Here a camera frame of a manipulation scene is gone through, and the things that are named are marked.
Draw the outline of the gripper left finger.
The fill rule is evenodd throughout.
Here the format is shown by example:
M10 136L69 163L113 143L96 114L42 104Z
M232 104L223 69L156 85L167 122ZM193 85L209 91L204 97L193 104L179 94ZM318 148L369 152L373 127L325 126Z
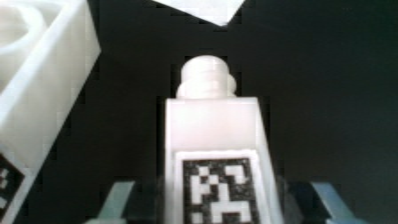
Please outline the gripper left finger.
M120 181L113 183L97 217L87 221L87 224L128 224L126 218L122 217L122 212L133 186L133 181Z

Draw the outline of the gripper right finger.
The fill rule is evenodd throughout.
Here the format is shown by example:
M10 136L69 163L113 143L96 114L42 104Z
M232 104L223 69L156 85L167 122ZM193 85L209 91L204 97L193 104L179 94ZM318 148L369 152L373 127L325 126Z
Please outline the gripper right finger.
M311 199L321 224L369 224L360 219L343 201L337 190L328 182L312 182L311 190L314 197Z

